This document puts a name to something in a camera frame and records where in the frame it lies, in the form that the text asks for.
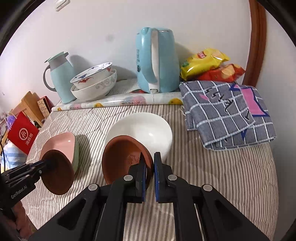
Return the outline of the white wall switch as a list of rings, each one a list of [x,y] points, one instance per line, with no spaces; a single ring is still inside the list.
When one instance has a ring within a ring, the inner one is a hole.
[[[55,11],[60,11],[62,8],[67,6],[70,0],[55,0]]]

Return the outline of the grey checked cloth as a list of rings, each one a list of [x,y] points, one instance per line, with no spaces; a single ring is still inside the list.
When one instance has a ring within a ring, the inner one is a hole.
[[[179,85],[188,131],[197,131],[203,147],[223,151],[276,138],[269,111],[251,86],[236,82],[190,81]]]

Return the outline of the red chips bag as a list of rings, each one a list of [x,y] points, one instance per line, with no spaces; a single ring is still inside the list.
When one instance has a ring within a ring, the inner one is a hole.
[[[197,76],[196,80],[220,81],[232,83],[245,73],[245,70],[237,64],[221,65],[216,69],[208,70]]]

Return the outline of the brown patterned box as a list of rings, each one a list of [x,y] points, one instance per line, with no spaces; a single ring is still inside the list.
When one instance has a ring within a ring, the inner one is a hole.
[[[44,118],[47,118],[50,115],[52,108],[54,107],[53,103],[47,96],[40,98],[37,101],[37,104]]]

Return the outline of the pink square plate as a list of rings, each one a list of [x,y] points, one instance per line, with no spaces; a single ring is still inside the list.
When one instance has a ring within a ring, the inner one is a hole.
[[[75,135],[70,132],[58,134],[52,138],[50,138],[43,145],[40,159],[44,156],[44,154],[50,150],[58,150],[62,152],[68,160],[72,163],[73,155],[74,155],[74,145],[75,145]]]

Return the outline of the light blue thermos jug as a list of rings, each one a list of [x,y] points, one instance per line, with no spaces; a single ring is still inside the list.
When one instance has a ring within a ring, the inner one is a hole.
[[[67,60],[68,52],[61,52],[47,59],[48,63],[44,73],[43,82],[48,90],[56,92],[62,103],[69,103],[76,99],[72,94],[71,88],[73,84],[70,82],[76,76],[76,72],[71,63]],[[46,81],[46,71],[50,70],[51,80],[54,87],[50,87]]]

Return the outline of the red paper bag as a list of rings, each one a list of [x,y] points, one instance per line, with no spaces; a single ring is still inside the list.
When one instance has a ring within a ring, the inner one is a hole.
[[[36,139],[39,130],[20,112],[8,132],[8,139],[26,155]]]

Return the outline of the light blue square plate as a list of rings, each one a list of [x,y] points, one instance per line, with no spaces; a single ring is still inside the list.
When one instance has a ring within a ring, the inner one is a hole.
[[[74,173],[76,173],[78,166],[79,166],[79,142],[75,137],[74,155],[72,160],[72,167],[73,167]]]

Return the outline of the wooden chair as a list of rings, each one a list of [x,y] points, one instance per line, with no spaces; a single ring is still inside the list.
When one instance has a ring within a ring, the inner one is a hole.
[[[23,112],[30,120],[36,121],[39,126],[43,126],[44,116],[38,106],[39,99],[35,92],[28,91],[21,102],[11,110],[11,113],[18,115],[20,112]]]

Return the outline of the fruit patterned covered board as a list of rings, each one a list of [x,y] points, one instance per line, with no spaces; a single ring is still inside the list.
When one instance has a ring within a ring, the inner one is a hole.
[[[182,96],[179,91],[169,93],[142,92],[136,79],[126,79],[117,82],[114,88],[99,100],[74,100],[68,104],[59,102],[51,111],[65,111],[85,108],[106,108],[114,106],[136,105],[182,105]]]

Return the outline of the large white porcelain bowl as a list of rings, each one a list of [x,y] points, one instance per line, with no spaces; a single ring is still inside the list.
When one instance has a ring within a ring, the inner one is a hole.
[[[111,75],[106,79],[83,89],[78,89],[73,85],[71,87],[71,92],[80,101],[98,100],[106,96],[112,90],[116,81],[117,71],[111,69]]]

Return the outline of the brown clay bowl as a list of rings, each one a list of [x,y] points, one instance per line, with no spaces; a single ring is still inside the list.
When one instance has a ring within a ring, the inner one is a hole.
[[[45,168],[41,179],[45,187],[56,195],[69,191],[74,182],[74,170],[68,158],[59,150],[49,150],[42,157]]]
[[[154,163],[148,149],[127,135],[112,138],[105,146],[102,155],[102,172],[106,183],[112,184],[116,179],[127,175],[130,166],[139,163],[141,154],[147,166],[146,186],[148,186],[154,173]]]

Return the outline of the middle white bowl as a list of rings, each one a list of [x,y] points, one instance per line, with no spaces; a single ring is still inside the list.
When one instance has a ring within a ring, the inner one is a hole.
[[[117,71],[111,69],[109,75],[105,79],[99,79],[99,77],[86,77],[82,80],[79,80],[71,88],[72,91],[83,90],[89,87],[94,87],[95,89],[107,89],[114,87],[117,80]]]

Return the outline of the blue patterned porcelain bowl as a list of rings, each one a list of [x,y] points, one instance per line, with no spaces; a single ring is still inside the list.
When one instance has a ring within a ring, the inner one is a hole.
[[[112,62],[93,66],[73,77],[70,82],[78,89],[97,84],[111,75],[111,66]]]

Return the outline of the brown wooden door frame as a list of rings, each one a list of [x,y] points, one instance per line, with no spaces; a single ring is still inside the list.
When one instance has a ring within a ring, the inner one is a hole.
[[[267,21],[265,8],[258,1],[249,0],[249,7],[251,18],[250,48],[242,84],[255,87],[264,60]]]

